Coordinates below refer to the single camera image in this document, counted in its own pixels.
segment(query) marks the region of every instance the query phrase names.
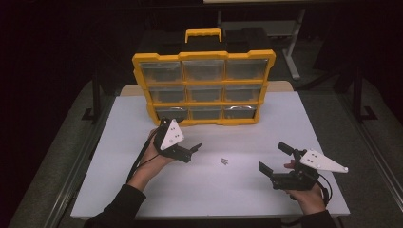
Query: dark background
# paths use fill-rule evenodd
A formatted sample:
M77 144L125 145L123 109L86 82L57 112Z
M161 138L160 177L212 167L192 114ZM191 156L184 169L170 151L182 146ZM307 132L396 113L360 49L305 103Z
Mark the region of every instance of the dark background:
M316 68L332 70L346 61L360 67L403 123L403 73L398 62L403 54L403 10L393 2L351 2L306 6L298 39L324 40ZM164 1L2 1L1 227L10 222L74 99L94 73L103 91L114 95L122 86L136 83L131 58L146 29L217 24L216 9L136 9L152 3ZM222 19L295 18L298 7L226 9Z

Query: yellow handle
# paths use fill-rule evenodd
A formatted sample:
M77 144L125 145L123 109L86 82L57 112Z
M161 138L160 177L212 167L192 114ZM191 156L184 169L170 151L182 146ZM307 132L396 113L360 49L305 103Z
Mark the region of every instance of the yellow handle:
M184 37L184 42L187 43L189 36L211 36L218 35L221 42L221 30L219 28L206 28L206 29L188 29Z

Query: white tabletop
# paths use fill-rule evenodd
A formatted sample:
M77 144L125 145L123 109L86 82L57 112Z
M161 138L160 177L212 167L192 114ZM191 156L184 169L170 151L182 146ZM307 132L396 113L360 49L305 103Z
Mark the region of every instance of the white tabletop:
M88 168L71 215L88 219L119 192L151 129L144 97L118 97ZM267 93L260 121L252 125L182 127L190 148L202 143L190 163L174 161L146 187L138 219L278 218L301 215L296 201L258 170L259 162L286 173L292 157L278 143L322 152L296 92ZM220 162L227 159L228 164ZM333 216L350 211L331 172L320 172L332 184L328 205Z

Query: gray floor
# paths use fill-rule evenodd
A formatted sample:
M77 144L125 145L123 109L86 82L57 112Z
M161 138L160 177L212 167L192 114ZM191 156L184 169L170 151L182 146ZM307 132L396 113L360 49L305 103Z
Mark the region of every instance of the gray floor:
M298 41L293 57L301 79L292 80L280 52L285 42L274 41L278 58L270 80L287 80L297 87L324 73L312 69L321 42ZM358 123L350 111L352 92L334 93L332 86L335 80L336 76L299 94L324 153L350 168L347 175L335 174L351 210L350 216L336 219L336 223L346 228L401 227L402 208L396 203L397 196L393 187L385 181L383 171L385 167L389 168L392 172L386 178L403 182L403 127L384 105L376 88L366 81L362 102L371 107L378 120ZM96 124L81 120L86 109L92 107L91 99L91 85L87 85L71 108L10 227L83 226L82 220L69 216L74 197L68 191L79 189L89 166L87 156L91 151L87 150L91 148L91 143L88 144L88 139L96 143L101 134ZM108 104L113 102L113 98L103 97L103 102L103 111L107 115ZM83 156L85 161L77 163L77 158ZM66 183L66 180L73 179L73 183ZM67 209L57 211L54 208Z

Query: plastic drawer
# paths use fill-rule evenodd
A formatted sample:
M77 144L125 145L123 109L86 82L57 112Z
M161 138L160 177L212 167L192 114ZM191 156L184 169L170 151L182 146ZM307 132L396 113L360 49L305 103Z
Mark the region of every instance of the plastic drawer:
M182 81L182 68L179 61L140 63L143 76L148 84L177 83Z
M259 99L261 85L226 85L226 102L255 102Z
M187 88L188 102L219 102L221 101L221 85L189 85Z
M221 116L221 106L193 106L189 110L193 120L216 120Z
M224 119L253 119L256 107L254 105L226 106L223 113Z
M187 109L184 107L156 107L158 119L166 117L168 119L184 118L187 120Z
M184 86L151 86L153 103L184 103Z
M267 66L267 59L227 60L226 79L263 79Z
M183 61L184 76L189 82L222 80L223 60Z

